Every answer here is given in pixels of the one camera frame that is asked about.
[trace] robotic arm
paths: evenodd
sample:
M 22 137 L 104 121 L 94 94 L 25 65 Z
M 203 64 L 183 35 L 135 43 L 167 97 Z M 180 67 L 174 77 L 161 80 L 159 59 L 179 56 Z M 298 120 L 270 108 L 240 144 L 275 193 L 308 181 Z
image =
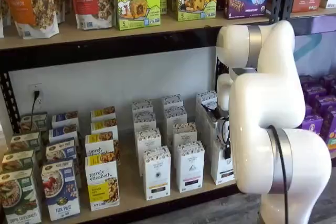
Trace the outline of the robotic arm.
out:
M 305 101 L 293 57 L 289 22 L 227 26 L 217 38 L 217 56 L 229 74 L 219 77 L 218 106 L 229 110 L 233 167 L 238 188 L 261 194 L 261 223 L 285 223 L 284 182 L 276 138 L 286 169 L 289 223 L 308 223 L 331 174 L 328 148 L 313 132 L 293 129 Z M 256 68 L 237 76 L 235 68 Z

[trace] white wall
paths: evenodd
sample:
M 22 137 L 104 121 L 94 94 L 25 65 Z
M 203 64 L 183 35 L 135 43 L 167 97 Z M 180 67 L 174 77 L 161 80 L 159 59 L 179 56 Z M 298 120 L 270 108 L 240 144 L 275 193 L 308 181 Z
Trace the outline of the white wall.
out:
M 42 83 L 41 110 L 79 110 L 81 131 L 88 134 L 89 111 L 109 105 L 116 106 L 118 127 L 131 128 L 131 102 L 136 99 L 180 93 L 194 116 L 195 95 L 213 88 L 214 69 L 215 48 L 209 47 L 14 71 L 10 77 L 21 115 L 32 107 L 28 86 Z

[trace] wooden floor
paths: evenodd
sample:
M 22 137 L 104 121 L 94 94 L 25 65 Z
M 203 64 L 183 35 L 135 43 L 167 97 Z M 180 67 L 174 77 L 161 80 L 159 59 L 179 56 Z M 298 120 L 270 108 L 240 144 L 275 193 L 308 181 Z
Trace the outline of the wooden floor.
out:
M 259 204 L 259 196 L 238 194 L 133 224 L 255 224 Z M 309 223 L 336 224 L 336 168 Z

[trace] black cable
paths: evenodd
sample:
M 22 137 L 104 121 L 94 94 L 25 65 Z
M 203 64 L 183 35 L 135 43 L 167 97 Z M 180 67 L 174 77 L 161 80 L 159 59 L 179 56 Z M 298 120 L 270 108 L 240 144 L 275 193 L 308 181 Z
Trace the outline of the black cable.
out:
M 282 176 L 284 178 L 283 181 L 283 193 L 285 195 L 285 224 L 288 224 L 288 193 L 287 193 L 287 177 L 286 177 L 286 169 L 285 169 L 285 162 L 284 162 L 284 155 L 282 154 L 282 149 L 281 149 L 281 144 L 280 144 L 280 139 L 278 136 L 278 133 L 276 131 L 276 129 L 274 128 L 273 125 L 270 125 L 268 127 L 269 129 L 272 130 L 274 138 L 275 138 L 275 142 L 277 143 L 278 149 L 279 149 L 279 154 L 280 154 L 280 161 L 281 161 L 281 168 L 282 168 Z
M 35 107 L 35 102 L 40 95 L 40 91 L 36 90 L 34 91 L 34 101 L 33 101 L 33 107 L 32 107 L 32 114 L 30 115 L 30 128 L 29 131 L 32 131 L 32 126 L 33 126 L 33 112 L 34 112 L 34 107 Z

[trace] purple box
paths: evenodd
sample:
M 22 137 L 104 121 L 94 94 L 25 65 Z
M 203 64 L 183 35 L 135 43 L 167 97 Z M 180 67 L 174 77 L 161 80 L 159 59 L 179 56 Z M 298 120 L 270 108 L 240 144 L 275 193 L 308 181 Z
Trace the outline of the purple box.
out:
M 303 88 L 304 100 L 311 106 L 314 106 L 315 98 L 327 95 L 327 90 L 317 84 L 311 87 Z
M 336 108 L 326 112 L 320 136 L 330 152 L 336 151 Z
M 313 112 L 324 117 L 327 109 L 336 106 L 336 97 L 334 95 L 327 95 L 325 97 L 318 97 L 315 100 Z
M 320 134 L 322 123 L 323 118 L 319 115 L 306 115 L 299 128 L 303 130 L 314 131 L 316 134 Z

